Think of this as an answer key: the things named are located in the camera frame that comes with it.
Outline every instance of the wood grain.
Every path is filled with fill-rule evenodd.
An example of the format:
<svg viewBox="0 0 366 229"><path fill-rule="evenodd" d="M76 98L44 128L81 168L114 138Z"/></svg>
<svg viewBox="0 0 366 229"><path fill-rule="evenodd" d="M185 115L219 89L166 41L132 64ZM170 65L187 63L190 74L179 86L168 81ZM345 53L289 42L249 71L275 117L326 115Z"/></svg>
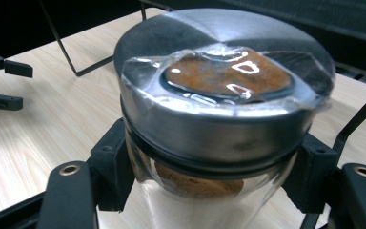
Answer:
<svg viewBox="0 0 366 229"><path fill-rule="evenodd" d="M147 15L162 12L149 9ZM76 69L112 55L120 36L140 21L137 12L65 38ZM0 94L24 97L23 110L0 111L0 211L44 191L56 166L86 160L91 148L121 117L112 63L78 78L56 43L11 60L32 65L34 77L0 71ZM332 146L337 133L365 102L366 85L339 75L332 107L316 116L311 133ZM341 164L346 162L366 164L366 121L349 138ZM140 192L135 184L122 214L101 212L101 228L149 228L150 217ZM279 190L256 217L254 228L298 228L302 218Z"/></svg>

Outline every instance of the table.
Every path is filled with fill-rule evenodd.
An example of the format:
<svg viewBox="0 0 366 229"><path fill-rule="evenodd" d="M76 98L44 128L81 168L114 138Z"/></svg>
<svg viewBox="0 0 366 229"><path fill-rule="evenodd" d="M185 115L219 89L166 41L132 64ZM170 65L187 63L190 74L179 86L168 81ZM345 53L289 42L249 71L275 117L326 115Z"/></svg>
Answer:
<svg viewBox="0 0 366 229"><path fill-rule="evenodd" d="M147 16L163 13L148 9ZM80 70L112 55L117 40L141 21L140 12L63 40ZM91 148L121 117L113 63L82 77L73 75L56 43L18 54L10 60L34 67L34 78L0 71L0 94L24 97L21 111L0 110L0 211L45 190L50 171L87 160ZM366 85L338 75L330 109L317 115L311 134L332 146L337 133L366 102ZM340 164L366 164L366 121L353 133ZM99 213L101 228L148 228L149 216L136 184L125 211ZM280 189L254 220L254 228L298 228L303 215Z"/></svg>

